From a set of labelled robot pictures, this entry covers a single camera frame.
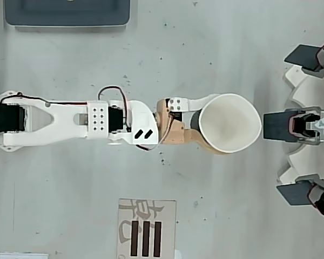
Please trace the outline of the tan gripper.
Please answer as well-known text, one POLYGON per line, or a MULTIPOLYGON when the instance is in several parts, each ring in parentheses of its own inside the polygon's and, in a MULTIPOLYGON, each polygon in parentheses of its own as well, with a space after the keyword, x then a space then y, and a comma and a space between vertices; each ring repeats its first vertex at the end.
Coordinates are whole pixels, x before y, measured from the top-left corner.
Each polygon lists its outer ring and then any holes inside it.
POLYGON ((200 132, 195 129, 187 129, 183 122, 182 111, 198 111, 203 109, 211 100, 220 94, 210 94, 199 99, 187 99, 172 97, 157 102, 157 109, 154 113, 157 123, 159 141, 162 144, 185 144, 196 142, 204 150, 216 154, 226 155, 213 148, 206 142, 200 132))

